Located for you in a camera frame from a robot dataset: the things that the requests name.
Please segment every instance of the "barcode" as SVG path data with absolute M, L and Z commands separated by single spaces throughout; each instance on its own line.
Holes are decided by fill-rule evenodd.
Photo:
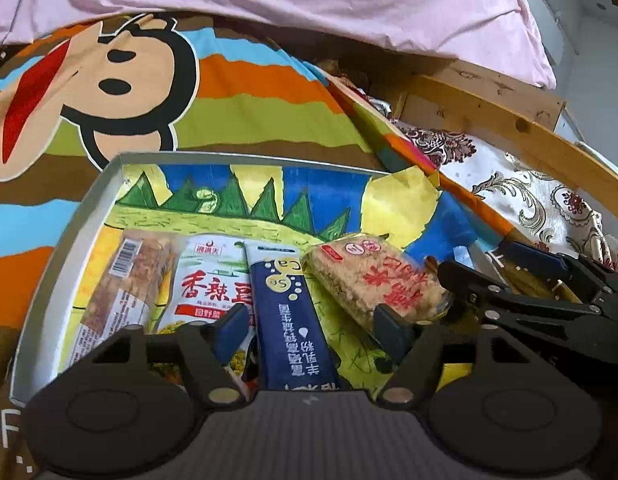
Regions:
M 142 240 L 129 240 L 125 238 L 124 242 L 122 242 L 122 247 L 120 247 L 118 254 L 116 254 L 113 260 L 109 274 L 118 278 L 128 278 L 134 266 L 135 257 L 140 252 L 141 245 Z

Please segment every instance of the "floral patterned fabric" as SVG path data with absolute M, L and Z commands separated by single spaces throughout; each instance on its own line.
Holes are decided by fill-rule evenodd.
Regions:
M 618 240 L 603 233 L 602 215 L 573 190 L 476 137 L 393 122 L 441 173 L 483 199 L 537 247 L 584 254 L 618 272 Z

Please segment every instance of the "cartoon monkey face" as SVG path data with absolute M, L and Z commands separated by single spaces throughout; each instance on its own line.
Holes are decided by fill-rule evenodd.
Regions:
M 173 150 L 172 124 L 198 90 L 198 59 L 176 20 L 144 14 L 113 34 L 96 24 L 0 93 L 0 180 L 29 168 L 59 118 L 76 124 L 100 169 L 118 153 Z

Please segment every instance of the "wrapped bread snack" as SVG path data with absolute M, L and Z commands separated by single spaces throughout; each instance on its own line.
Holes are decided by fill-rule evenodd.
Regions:
M 147 326 L 177 235 L 124 230 L 82 315 L 67 366 L 129 324 Z
M 380 303 L 411 322 L 435 319 L 449 303 L 449 292 L 433 274 L 375 236 L 360 234 L 318 245 L 304 261 L 369 334 Z

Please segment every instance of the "orange stripe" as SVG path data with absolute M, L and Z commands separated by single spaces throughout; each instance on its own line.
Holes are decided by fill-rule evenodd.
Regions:
M 35 40 L 33 43 L 28 44 L 25 48 L 17 52 L 14 57 L 36 56 L 36 51 L 38 50 L 38 48 L 40 48 L 41 45 L 44 45 L 45 43 L 59 43 L 59 41 L 61 40 L 72 38 L 77 33 L 82 32 L 85 28 L 89 28 L 91 25 L 97 22 L 98 20 L 95 20 L 91 22 L 79 23 L 77 25 L 71 25 L 69 27 L 59 28 L 47 37 L 40 38 L 39 40 Z
M 404 151 L 409 153 L 412 156 L 413 160 L 416 160 L 418 162 L 416 166 L 418 166 L 420 170 L 424 171 L 426 176 L 429 176 L 438 170 L 426 157 L 426 155 L 422 153 L 419 149 L 417 149 L 408 140 L 405 140 L 402 137 L 398 137 L 394 133 L 384 134 L 384 138 L 396 152 L 402 153 Z
M 324 102 L 333 113 L 343 113 L 322 83 L 308 81 L 290 66 L 227 61 L 221 54 L 213 54 L 199 62 L 198 98 L 225 99 L 248 94 L 275 97 L 291 104 Z
M 0 258 L 0 326 L 22 328 L 36 286 L 54 248 L 40 247 Z

